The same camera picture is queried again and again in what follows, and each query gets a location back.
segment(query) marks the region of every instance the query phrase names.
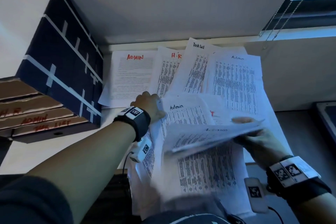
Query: window frame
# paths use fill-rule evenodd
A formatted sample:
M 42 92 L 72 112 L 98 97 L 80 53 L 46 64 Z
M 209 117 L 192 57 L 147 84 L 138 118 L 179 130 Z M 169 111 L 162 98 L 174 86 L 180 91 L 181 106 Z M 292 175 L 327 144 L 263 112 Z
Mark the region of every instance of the window frame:
M 293 0 L 290 4 L 291 0 L 285 0 L 271 23 L 268 22 L 263 30 L 266 30 L 266 27 L 267 30 L 272 30 L 275 26 L 274 29 L 280 29 L 300 1 L 302 0 Z M 283 29 L 324 26 L 336 26 L 336 0 L 303 0 Z

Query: dark sleeve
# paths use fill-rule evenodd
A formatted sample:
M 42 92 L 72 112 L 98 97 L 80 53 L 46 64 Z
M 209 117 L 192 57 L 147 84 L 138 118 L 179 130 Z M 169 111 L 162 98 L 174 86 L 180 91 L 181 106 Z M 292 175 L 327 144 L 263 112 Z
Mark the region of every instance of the dark sleeve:
M 45 179 L 23 176 L 0 190 L 1 224 L 72 224 L 62 192 Z

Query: person's right hand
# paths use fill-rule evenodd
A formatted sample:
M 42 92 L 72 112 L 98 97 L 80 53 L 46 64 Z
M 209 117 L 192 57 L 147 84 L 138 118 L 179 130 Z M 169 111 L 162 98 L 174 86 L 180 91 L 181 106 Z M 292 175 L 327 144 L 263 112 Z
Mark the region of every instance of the person's right hand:
M 232 121 L 234 123 L 249 123 L 255 120 L 250 117 L 238 117 L 233 118 Z M 285 156 L 290 155 L 268 129 L 236 137 L 233 141 L 243 146 L 251 154 L 254 161 L 264 170 L 280 162 Z

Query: black cable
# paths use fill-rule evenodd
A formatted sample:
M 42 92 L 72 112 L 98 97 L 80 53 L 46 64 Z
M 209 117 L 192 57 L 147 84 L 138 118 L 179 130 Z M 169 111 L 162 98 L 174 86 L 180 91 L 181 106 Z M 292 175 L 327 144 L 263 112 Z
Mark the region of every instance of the black cable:
M 127 157 L 130 153 L 134 153 L 133 151 L 130 151 L 127 155 L 126 155 L 126 158 L 125 158 L 125 161 L 124 161 L 124 167 L 123 167 L 123 175 L 124 175 L 124 171 L 125 171 L 125 165 L 126 165 L 126 160 L 127 160 Z
M 272 210 L 273 212 L 275 212 L 275 213 L 277 214 L 277 216 L 280 218 L 281 224 L 284 224 L 284 222 L 283 222 L 283 220 L 282 220 L 280 214 L 279 214 L 274 208 L 272 208 L 272 207 L 269 206 L 268 209 L 270 209 L 270 210 Z

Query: table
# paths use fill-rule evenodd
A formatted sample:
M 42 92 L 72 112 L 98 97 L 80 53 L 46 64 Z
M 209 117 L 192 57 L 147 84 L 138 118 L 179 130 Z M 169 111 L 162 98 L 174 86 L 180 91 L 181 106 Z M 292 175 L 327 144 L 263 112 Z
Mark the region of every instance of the table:
M 111 55 L 104 56 L 104 81 L 109 74 L 109 69 L 111 65 Z M 287 139 L 280 127 L 280 124 L 275 116 L 275 113 L 271 107 L 270 101 L 267 98 L 267 95 L 264 91 L 264 101 L 265 108 L 267 113 L 267 119 L 270 123 L 270 129 L 274 133 L 275 137 L 283 144 L 283 146 L 288 150 L 289 153 L 292 153 Z M 102 122 L 101 128 L 109 125 L 114 117 L 120 112 L 123 108 L 113 108 L 113 109 L 104 109 L 102 111 Z M 50 158 L 52 155 L 63 150 L 69 145 L 84 139 L 85 137 L 95 133 L 99 129 L 86 131 L 82 133 L 77 133 L 73 135 L 68 135 L 64 137 L 53 138 L 45 141 L 25 144 L 21 142 L 13 141 L 10 146 L 6 157 L 4 158 L 0 166 L 0 175 L 6 174 L 24 174 L 29 170 Z M 254 164 L 254 160 L 250 154 L 244 150 L 244 158 L 246 164 Z

